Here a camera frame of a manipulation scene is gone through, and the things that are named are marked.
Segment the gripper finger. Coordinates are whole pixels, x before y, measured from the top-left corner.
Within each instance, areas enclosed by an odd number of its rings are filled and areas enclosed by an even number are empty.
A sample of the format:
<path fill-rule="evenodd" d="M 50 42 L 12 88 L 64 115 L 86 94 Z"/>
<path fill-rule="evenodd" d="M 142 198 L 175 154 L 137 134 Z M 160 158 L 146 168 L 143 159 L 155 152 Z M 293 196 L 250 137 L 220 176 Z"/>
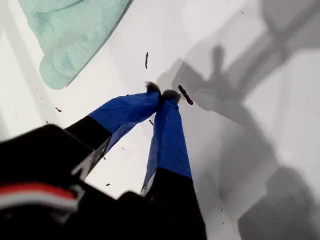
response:
<path fill-rule="evenodd" d="M 137 124 L 153 115 L 160 103 L 160 88 L 146 83 L 146 91 L 115 97 L 64 129 L 64 139 L 105 155 Z"/>
<path fill-rule="evenodd" d="M 166 240 L 205 240 L 178 103 L 180 94 L 165 90 L 153 123 L 143 192 L 155 208 L 156 226 Z"/>

